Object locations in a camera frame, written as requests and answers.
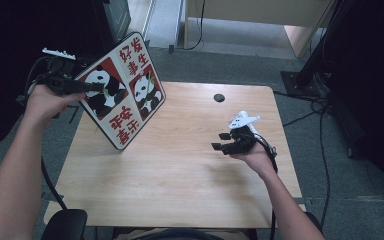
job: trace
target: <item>human arm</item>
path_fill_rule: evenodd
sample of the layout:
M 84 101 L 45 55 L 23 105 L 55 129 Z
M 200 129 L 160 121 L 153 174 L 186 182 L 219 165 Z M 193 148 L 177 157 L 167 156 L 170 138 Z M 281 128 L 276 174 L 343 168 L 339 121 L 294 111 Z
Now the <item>human arm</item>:
M 266 184 L 282 239 L 324 239 L 286 189 L 263 146 L 255 144 L 247 154 L 231 157 L 246 162 Z
M 32 239 L 40 211 L 42 134 L 52 116 L 84 94 L 54 96 L 37 85 L 0 165 L 0 239 Z

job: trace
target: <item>hand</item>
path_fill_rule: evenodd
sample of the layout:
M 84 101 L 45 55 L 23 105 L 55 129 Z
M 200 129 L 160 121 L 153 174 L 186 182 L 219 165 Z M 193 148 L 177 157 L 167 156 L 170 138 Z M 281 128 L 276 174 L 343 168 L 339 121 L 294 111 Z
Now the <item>hand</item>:
M 234 154 L 230 155 L 230 157 L 244 161 L 261 178 L 268 174 L 276 174 L 264 147 L 259 143 L 256 143 L 248 153 Z
M 84 97 L 84 93 L 56 96 L 47 86 L 36 85 L 27 102 L 23 120 L 45 127 L 49 120 L 64 111 L 68 104 L 80 101 Z

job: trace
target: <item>black armrest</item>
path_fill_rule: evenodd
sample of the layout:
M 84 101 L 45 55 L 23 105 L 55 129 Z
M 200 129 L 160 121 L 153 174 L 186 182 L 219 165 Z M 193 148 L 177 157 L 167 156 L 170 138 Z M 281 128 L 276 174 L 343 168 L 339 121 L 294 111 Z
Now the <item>black armrest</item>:
M 87 213 L 81 209 L 61 210 L 52 216 L 42 240 L 80 240 L 83 239 Z

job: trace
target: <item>table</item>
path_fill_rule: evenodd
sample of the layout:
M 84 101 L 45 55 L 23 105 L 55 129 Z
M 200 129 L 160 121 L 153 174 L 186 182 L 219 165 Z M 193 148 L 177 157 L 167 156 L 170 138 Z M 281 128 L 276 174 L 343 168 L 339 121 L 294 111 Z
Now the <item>table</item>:
M 244 162 L 212 149 L 241 110 L 276 147 L 280 178 L 302 197 L 269 87 L 162 82 L 167 98 L 124 151 L 83 114 L 56 189 L 89 226 L 268 228 L 263 181 Z M 224 102 L 216 102 L 215 94 Z M 45 222 L 60 210 L 51 202 Z
M 188 18 L 201 17 L 202 1 L 186 0 L 185 48 L 189 47 Z M 207 0 L 204 18 L 285 25 L 292 49 L 296 57 L 301 57 L 317 29 L 327 27 L 335 3 L 335 0 Z

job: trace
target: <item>panda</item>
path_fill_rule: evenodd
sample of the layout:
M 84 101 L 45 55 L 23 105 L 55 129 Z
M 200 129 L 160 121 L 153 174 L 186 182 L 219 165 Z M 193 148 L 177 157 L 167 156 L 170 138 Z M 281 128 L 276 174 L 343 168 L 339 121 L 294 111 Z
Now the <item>panda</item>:
M 143 119 L 158 106 L 161 99 L 162 93 L 155 86 L 150 73 L 135 83 L 135 100 Z
M 85 82 L 105 84 L 103 92 L 86 93 L 89 107 L 98 117 L 105 117 L 115 105 L 125 98 L 126 86 L 105 71 L 101 65 L 89 73 Z

